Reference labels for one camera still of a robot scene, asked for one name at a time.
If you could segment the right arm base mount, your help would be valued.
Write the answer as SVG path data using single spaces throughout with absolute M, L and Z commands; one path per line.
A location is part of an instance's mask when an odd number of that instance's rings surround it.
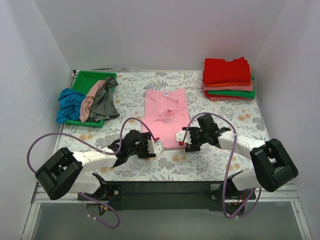
M 251 197 L 249 194 L 251 193 L 250 189 L 246 189 L 243 191 L 239 191 L 236 188 L 232 189 L 229 186 L 226 186 L 225 189 L 225 210 L 228 215 L 232 215 L 234 212 L 239 210 L 237 216 L 242 216 L 246 212 L 246 207 L 241 205 L 245 202 L 245 200 L 255 200 L 256 194 L 253 193 Z M 208 196 L 212 200 L 222 201 L 223 195 L 223 184 L 211 184 L 208 190 Z

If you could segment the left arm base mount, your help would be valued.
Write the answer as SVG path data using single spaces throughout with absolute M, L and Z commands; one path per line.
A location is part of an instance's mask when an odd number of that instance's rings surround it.
M 121 200 L 122 197 L 122 186 L 119 184 L 107 184 L 102 185 L 98 188 L 98 190 L 93 193 L 83 193 L 85 196 L 94 199 L 96 201 L 105 202 L 107 204 L 111 204 L 114 201 Z M 77 200 L 78 201 L 91 201 L 87 197 L 83 197 L 78 193 Z M 109 209 L 108 207 L 97 203 L 96 206 L 98 207 L 98 214 L 99 216 L 102 216 L 105 212 L 107 212 Z

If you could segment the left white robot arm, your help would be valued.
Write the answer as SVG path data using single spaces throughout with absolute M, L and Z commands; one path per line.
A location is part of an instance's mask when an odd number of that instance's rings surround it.
M 96 170 L 118 167 L 132 156 L 154 158 L 161 151 L 163 144 L 159 138 L 152 138 L 150 132 L 130 130 L 103 150 L 71 151 L 62 147 L 34 175 L 51 200 L 58 200 L 67 193 L 77 193 L 80 200 L 107 201 L 116 199 L 115 191 L 121 189 L 109 185 Z

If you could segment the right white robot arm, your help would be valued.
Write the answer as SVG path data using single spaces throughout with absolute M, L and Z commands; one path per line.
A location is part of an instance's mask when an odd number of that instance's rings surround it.
M 199 116 L 197 121 L 198 127 L 183 127 L 176 133 L 176 141 L 186 146 L 186 152 L 200 151 L 203 144 L 209 144 L 241 155 L 253 164 L 253 170 L 227 176 L 211 191 L 213 195 L 232 198 L 252 189 L 272 193 L 298 176 L 296 165 L 278 139 L 265 141 L 235 134 L 229 127 L 218 127 L 210 114 Z

